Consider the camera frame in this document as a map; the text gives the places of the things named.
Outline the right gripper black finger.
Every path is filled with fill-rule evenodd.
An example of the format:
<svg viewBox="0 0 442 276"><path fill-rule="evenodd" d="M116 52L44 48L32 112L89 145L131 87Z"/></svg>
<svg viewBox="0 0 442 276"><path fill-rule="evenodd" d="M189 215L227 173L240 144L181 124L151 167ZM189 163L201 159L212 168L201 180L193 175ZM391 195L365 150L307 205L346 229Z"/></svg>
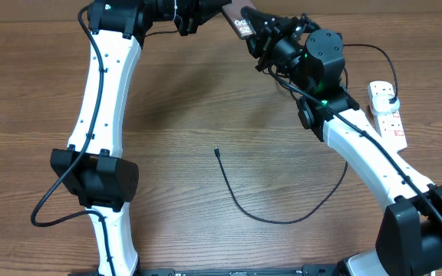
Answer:
<svg viewBox="0 0 442 276"><path fill-rule="evenodd" d="M265 52L266 38L257 38L256 36L249 36L246 39L246 44L249 53L255 58L260 58Z"/></svg>
<svg viewBox="0 0 442 276"><path fill-rule="evenodd" d="M277 19L276 15L264 13L249 6L241 8L241 16L247 21L255 35L260 35L266 25L270 25Z"/></svg>

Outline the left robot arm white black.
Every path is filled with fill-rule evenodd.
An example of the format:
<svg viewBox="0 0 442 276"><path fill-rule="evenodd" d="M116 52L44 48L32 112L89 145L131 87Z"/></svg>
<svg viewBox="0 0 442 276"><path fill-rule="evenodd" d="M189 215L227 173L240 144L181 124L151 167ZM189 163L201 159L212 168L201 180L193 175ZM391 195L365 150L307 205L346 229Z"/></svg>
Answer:
<svg viewBox="0 0 442 276"><path fill-rule="evenodd" d="M90 217L99 251L95 275L136 275L139 255L130 202L139 182L136 163L123 159L127 94L144 39L156 21L182 36L217 15L225 1L95 0L78 18L90 41L90 63L78 121L66 149L53 149L51 168Z"/></svg>

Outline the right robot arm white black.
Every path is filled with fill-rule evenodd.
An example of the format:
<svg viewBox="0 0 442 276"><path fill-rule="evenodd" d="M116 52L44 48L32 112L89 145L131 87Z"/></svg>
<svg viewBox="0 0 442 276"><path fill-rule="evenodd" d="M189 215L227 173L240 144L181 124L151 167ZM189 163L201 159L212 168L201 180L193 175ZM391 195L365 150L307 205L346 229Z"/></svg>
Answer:
<svg viewBox="0 0 442 276"><path fill-rule="evenodd" d="M323 267L332 275L425 275L442 268L442 185L435 185L389 147L341 84L339 33L305 16L241 10L257 69L299 94L304 128L339 153L371 190L384 217L375 246Z"/></svg>

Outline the Galaxy smartphone with bronze screen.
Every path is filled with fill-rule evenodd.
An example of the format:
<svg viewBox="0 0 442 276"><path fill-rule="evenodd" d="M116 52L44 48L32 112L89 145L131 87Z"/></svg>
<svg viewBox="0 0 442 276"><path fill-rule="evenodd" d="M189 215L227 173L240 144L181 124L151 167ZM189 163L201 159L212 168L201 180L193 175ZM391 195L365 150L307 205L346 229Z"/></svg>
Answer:
<svg viewBox="0 0 442 276"><path fill-rule="evenodd" d="M251 0L232 0L229 4L222 7L223 16L229 22L236 35L242 40L254 34L241 13L242 8L246 6L256 9Z"/></svg>

